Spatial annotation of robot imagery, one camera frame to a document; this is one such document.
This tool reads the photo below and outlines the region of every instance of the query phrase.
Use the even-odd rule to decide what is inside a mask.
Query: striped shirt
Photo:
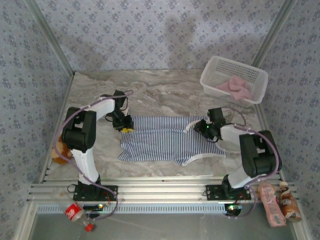
[[[201,116],[133,116],[134,131],[122,133],[123,152],[119,159],[126,162],[173,161],[185,166],[195,159],[225,156],[211,140],[193,129],[184,133]]]

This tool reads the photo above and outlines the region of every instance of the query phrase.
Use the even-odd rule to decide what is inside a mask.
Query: red label
[[[70,219],[72,220],[74,218],[74,216],[80,212],[82,210],[82,208],[78,205],[78,203],[73,203],[72,205],[70,205],[64,212],[64,214]]]

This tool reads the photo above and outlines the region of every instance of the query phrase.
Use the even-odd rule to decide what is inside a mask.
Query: pink towel
[[[228,81],[215,88],[230,93],[234,100],[252,100],[247,81],[236,75],[233,75]]]

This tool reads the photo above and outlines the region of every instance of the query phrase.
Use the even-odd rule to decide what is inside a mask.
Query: blue floral wallpaper
[[[314,239],[320,239],[319,64],[320,2],[301,0],[261,65],[269,73],[263,105]]]
[[[0,239],[13,237],[70,76],[23,0],[0,1]]]
[[[75,71],[251,64],[282,0],[37,0]]]

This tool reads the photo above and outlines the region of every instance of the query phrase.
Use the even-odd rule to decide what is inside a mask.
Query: white plastic basket
[[[227,82],[233,75],[239,76],[247,81],[252,94],[252,100],[234,100],[230,93],[215,88]],[[200,84],[203,86],[206,94],[247,108],[253,104],[262,102],[267,89],[268,73],[247,64],[220,56],[213,56],[203,70]]]

